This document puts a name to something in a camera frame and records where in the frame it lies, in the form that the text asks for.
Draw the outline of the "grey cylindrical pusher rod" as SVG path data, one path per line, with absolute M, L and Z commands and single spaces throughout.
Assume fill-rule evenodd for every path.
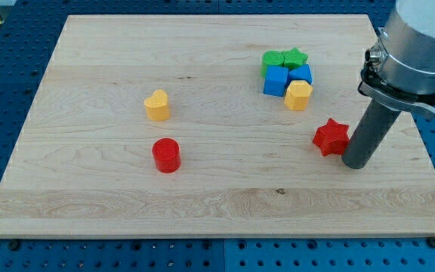
M 344 154 L 343 163 L 352 169 L 361 169 L 371 159 L 380 143 L 400 114 L 375 100 L 371 100 L 356 127 Z

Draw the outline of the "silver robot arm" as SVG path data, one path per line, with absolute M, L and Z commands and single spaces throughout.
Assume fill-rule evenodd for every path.
M 344 154 L 363 168 L 402 112 L 435 117 L 435 0 L 399 0 L 365 52 L 358 92 L 371 101 Z

